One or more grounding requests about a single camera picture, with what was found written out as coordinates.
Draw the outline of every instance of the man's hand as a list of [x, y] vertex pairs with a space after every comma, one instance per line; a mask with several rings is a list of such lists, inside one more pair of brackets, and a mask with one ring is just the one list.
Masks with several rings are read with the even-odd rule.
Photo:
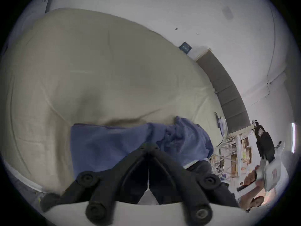
[[251, 171], [248, 176], [246, 176], [243, 185], [250, 185], [256, 180], [256, 170], [259, 168], [259, 165], [255, 167], [255, 170]]

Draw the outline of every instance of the black screw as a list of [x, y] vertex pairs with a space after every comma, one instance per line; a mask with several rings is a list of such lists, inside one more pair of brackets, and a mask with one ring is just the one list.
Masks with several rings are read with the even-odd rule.
[[205, 182], [210, 184], [215, 184], [215, 179], [212, 177], [206, 177]]
[[200, 209], [196, 213], [196, 217], [199, 219], [205, 219], [208, 215], [209, 215], [209, 212], [206, 209]]
[[86, 209], [87, 218], [94, 223], [97, 223], [99, 220], [102, 220], [107, 214], [106, 208], [97, 202], [92, 202]]

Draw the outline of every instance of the white device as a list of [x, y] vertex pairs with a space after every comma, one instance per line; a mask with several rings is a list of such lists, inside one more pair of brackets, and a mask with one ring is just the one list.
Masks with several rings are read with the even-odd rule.
[[273, 189], [281, 176], [281, 153], [284, 149], [284, 142], [279, 142], [279, 145], [274, 148], [273, 142], [269, 134], [265, 132], [262, 126], [257, 126], [258, 129], [255, 135], [258, 139], [257, 147], [261, 154], [260, 167], [256, 170], [256, 180], [248, 186], [237, 188], [235, 192], [236, 198], [247, 194], [256, 188], [256, 181], [264, 179], [264, 189], [266, 192]]

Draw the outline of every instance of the wall mark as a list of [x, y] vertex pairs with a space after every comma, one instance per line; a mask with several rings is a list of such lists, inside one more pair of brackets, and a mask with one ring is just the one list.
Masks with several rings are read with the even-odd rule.
[[228, 6], [224, 7], [222, 9], [222, 11], [223, 11], [223, 14], [224, 14], [224, 16], [227, 20], [232, 20], [233, 19], [232, 11]]

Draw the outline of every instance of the beige blanket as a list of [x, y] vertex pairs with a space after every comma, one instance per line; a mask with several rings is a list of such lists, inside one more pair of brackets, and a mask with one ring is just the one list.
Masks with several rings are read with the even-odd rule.
[[58, 9], [24, 33], [1, 60], [1, 153], [44, 191], [74, 180], [74, 123], [199, 124], [222, 140], [220, 103], [204, 71], [147, 28], [112, 15]]

